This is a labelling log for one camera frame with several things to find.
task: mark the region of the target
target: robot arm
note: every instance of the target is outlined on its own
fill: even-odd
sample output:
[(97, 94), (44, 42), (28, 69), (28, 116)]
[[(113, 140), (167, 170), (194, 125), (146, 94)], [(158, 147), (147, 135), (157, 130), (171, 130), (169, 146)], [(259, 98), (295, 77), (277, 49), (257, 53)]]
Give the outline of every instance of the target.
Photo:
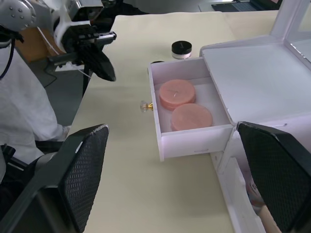
[(115, 81), (114, 69), (103, 54), (104, 45), (116, 39), (113, 32), (101, 32), (93, 20), (114, 0), (0, 0), (0, 48), (28, 27), (48, 29), (66, 54), (50, 58), (55, 66), (66, 62), (84, 64), (99, 77)]

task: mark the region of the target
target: white lab coat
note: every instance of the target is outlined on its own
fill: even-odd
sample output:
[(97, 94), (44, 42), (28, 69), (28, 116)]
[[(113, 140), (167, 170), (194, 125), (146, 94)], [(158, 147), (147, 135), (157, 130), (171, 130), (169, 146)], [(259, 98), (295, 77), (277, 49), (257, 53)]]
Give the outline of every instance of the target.
[[(10, 47), (0, 49), (0, 73), (9, 59)], [(35, 140), (57, 140), (63, 127), (57, 124), (45, 89), (15, 51), (11, 66), (0, 80), (0, 145), (16, 149), (14, 157), (29, 164), (43, 153)]]

